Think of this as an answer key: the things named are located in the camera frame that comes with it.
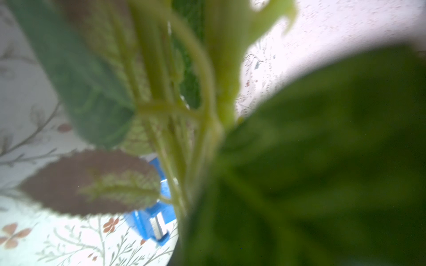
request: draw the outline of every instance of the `floral tablecloth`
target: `floral tablecloth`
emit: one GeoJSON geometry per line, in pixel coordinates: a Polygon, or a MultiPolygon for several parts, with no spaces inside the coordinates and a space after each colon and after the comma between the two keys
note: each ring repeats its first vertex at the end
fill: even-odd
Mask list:
{"type": "MultiPolygon", "coordinates": [[[[261,8],[264,1],[253,1],[261,8]]],[[[300,0],[289,33],[279,21],[247,51],[236,109],[249,114],[278,84],[340,54],[413,36],[422,0],[300,0]]],[[[93,150],[74,133],[19,26],[0,2],[0,265],[166,265],[163,247],[144,241],[121,216],[68,217],[28,202],[13,188],[49,163],[93,150]]]]}

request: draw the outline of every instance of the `blue object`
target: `blue object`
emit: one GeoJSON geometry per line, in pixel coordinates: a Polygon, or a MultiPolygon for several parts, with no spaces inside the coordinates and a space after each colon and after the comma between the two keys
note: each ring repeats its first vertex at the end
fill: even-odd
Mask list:
{"type": "MultiPolygon", "coordinates": [[[[154,160],[150,161],[150,164],[157,169],[157,172],[160,175],[160,193],[163,196],[170,198],[169,184],[167,183],[166,176],[160,167],[160,161],[158,158],[155,158],[154,160]]],[[[162,246],[169,240],[170,233],[167,232],[161,239],[157,239],[155,236],[155,229],[151,223],[159,213],[162,214],[162,218],[164,219],[165,224],[176,220],[176,214],[173,206],[165,204],[161,201],[157,202],[157,204],[152,207],[146,208],[145,210],[136,210],[129,214],[125,214],[124,218],[126,219],[128,225],[138,231],[143,239],[152,239],[158,245],[162,246]]]]}

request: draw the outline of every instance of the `blue plastic clip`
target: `blue plastic clip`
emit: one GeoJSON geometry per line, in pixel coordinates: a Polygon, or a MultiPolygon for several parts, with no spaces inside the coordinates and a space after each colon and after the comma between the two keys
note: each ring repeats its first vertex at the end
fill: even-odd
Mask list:
{"type": "MultiPolygon", "coordinates": [[[[160,193],[170,198],[169,184],[160,167],[160,161],[158,158],[155,158],[150,161],[150,164],[157,169],[160,175],[160,193]]],[[[154,206],[145,210],[137,210],[125,214],[124,218],[130,227],[137,229],[143,239],[152,239],[158,245],[163,246],[170,238],[170,233],[165,229],[165,225],[176,220],[176,214],[172,205],[159,201],[154,206]]]]}

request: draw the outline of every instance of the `reddish-brown leaf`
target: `reddish-brown leaf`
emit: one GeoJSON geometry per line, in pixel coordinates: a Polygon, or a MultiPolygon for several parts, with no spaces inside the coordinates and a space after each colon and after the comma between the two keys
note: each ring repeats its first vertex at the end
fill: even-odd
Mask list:
{"type": "Polygon", "coordinates": [[[6,244],[4,245],[5,249],[14,249],[18,246],[18,241],[14,238],[10,238],[6,241],[6,244]]]}
{"type": "MultiPolygon", "coordinates": [[[[136,180],[143,189],[155,193],[160,191],[160,177],[155,167],[119,150],[83,151],[63,157],[37,171],[19,188],[44,207],[69,215],[115,215],[156,203],[157,197],[152,194],[133,197],[127,193],[98,193],[92,169],[99,172],[104,185],[120,183],[132,186],[136,180]]],[[[114,218],[104,227],[113,223],[114,218]]]]}
{"type": "Polygon", "coordinates": [[[16,233],[13,237],[23,238],[29,235],[30,232],[31,232],[31,228],[25,228],[24,230],[21,230],[18,233],[16,233]]]}
{"type": "Polygon", "coordinates": [[[7,233],[8,235],[13,235],[15,233],[16,228],[18,227],[17,223],[11,223],[2,228],[2,231],[7,233]]]}
{"type": "Polygon", "coordinates": [[[0,245],[6,242],[6,240],[8,239],[9,239],[8,237],[0,237],[0,245]]]}

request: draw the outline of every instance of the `green leaf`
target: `green leaf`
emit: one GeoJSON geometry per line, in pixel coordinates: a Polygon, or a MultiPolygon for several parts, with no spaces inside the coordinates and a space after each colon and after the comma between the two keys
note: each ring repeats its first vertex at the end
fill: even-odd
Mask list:
{"type": "Polygon", "coordinates": [[[141,156],[154,152],[153,145],[145,131],[145,123],[139,116],[135,116],[129,132],[123,142],[120,143],[120,148],[126,153],[141,156]]]}
{"type": "Polygon", "coordinates": [[[114,72],[46,1],[7,3],[80,136],[105,148],[120,143],[134,106],[114,72]]]}
{"type": "Polygon", "coordinates": [[[106,60],[131,92],[126,61],[130,62],[142,99],[150,99],[145,67],[125,0],[55,0],[87,46],[106,60]]]}
{"type": "MultiPolygon", "coordinates": [[[[204,40],[204,0],[173,0],[173,9],[185,18],[195,35],[204,40]]],[[[174,39],[175,47],[182,54],[184,62],[184,80],[180,91],[190,108],[197,109],[201,104],[200,85],[193,69],[193,62],[185,47],[174,39]]]]}
{"type": "Polygon", "coordinates": [[[184,234],[185,265],[426,264],[426,65],[357,54],[231,132],[184,234]]]}
{"type": "Polygon", "coordinates": [[[121,214],[154,205],[160,177],[154,166],[137,156],[94,150],[46,165],[19,188],[60,214],[121,214]]]}

